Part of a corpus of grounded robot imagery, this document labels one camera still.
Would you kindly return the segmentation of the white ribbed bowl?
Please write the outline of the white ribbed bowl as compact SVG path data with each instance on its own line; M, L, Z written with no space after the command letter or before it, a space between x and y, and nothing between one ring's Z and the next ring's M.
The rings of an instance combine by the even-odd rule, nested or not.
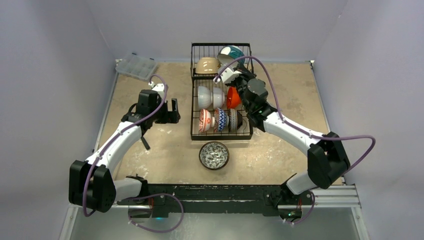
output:
M197 88L197 102L200 109L207 109L213 102L211 91L204 86Z

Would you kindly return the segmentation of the orange white bowl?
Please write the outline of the orange white bowl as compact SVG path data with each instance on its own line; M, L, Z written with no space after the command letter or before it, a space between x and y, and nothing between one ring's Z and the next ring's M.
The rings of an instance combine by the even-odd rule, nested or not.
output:
M228 109L235 109L241 104L241 98L235 87L229 87L226 96L226 107Z

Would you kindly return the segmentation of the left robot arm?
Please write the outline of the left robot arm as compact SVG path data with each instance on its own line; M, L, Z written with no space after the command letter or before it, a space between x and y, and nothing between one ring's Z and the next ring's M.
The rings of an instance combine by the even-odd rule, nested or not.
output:
M114 203L131 199L138 205L149 199L148 182L140 176L114 180L113 171L138 141L148 149L144 135L153 124L177 124L181 118L178 100L168 109L164 91L143 89L138 101L123 115L112 136L86 160L75 160L69 169L68 200L71 204L101 213Z

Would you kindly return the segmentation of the aluminium frame rail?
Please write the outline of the aluminium frame rail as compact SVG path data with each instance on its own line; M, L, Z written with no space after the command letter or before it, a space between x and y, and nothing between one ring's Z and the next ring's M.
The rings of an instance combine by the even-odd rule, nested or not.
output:
M315 205L299 224L255 213L171 213L167 218L129 222L128 212L145 214L146 205L114 205L106 213L85 217L71 205L62 240L367 240L355 186L316 189Z

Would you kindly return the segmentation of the red patterned black bowl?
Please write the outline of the red patterned black bowl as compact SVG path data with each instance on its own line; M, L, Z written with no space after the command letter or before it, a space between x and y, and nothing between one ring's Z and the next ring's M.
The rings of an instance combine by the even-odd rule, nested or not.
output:
M228 114L221 108L216 108L213 113L214 126L213 131L215 133L222 132L229 123Z

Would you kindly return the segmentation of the clear plastic organizer box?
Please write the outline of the clear plastic organizer box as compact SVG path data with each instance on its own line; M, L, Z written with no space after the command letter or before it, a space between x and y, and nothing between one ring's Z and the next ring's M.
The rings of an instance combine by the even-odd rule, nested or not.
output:
M158 63L152 58L128 53L117 63L115 71L121 75L148 82L157 66Z

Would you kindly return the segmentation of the grey floral black bowl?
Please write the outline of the grey floral black bowl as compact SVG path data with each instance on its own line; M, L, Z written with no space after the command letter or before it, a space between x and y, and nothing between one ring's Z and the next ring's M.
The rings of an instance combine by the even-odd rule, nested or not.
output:
M199 150L200 163L208 170L220 170L230 160L230 151L226 145L219 141L205 143Z

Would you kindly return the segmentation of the brown beige bowl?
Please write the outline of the brown beige bowl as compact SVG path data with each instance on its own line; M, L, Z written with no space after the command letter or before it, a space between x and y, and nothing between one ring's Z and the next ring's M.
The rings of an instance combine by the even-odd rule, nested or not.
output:
M238 131L243 125L242 114L234 108L228 110L228 118L228 129L231 133Z

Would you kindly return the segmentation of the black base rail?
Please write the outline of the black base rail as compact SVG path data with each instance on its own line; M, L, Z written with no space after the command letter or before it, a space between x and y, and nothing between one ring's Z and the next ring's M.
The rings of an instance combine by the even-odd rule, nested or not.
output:
M149 183L141 195L148 199L125 199L119 206L144 208L154 218L166 218L170 213L194 214L261 214L265 217L299 219L302 207L313 203L312 194L305 191L292 194L281 185L225 184L159 184Z

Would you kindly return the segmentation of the small hammer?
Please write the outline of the small hammer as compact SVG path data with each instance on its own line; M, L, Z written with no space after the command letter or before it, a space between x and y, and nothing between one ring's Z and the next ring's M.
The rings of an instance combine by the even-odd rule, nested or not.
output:
M150 147L150 145L148 144L147 140L146 140L143 136L140 138L140 140L141 140L141 142L142 142L143 146L145 147L145 149L146 149L147 151L149 151L149 150L151 149L151 147Z

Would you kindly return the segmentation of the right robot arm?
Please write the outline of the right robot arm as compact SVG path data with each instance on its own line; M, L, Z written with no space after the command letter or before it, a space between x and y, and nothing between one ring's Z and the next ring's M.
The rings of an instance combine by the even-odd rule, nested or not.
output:
M280 196L284 202L292 204L301 193L314 188L327 189L350 168L336 133L313 131L280 115L267 101L265 82L254 74L237 70L229 85L235 87L253 127L281 138L307 157L306 172L295 174L281 185Z

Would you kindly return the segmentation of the cream beige bowl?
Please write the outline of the cream beige bowl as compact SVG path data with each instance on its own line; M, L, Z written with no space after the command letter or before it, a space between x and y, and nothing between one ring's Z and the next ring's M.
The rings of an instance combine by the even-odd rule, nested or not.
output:
M216 57L202 57L195 66L195 73L199 75L217 74L221 63Z

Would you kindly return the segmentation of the teal white bowl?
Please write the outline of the teal white bowl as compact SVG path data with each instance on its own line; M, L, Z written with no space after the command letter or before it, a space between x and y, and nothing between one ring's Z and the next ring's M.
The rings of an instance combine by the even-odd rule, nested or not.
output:
M244 53L239 47L227 45L218 52L217 59L222 65L229 66L233 60L243 56Z

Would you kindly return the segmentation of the red floral bowl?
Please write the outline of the red floral bowl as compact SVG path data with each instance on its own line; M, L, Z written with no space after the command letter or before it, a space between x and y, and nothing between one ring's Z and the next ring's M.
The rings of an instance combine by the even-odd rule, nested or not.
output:
M199 113L199 132L207 132L213 126L213 117L207 109L201 109Z

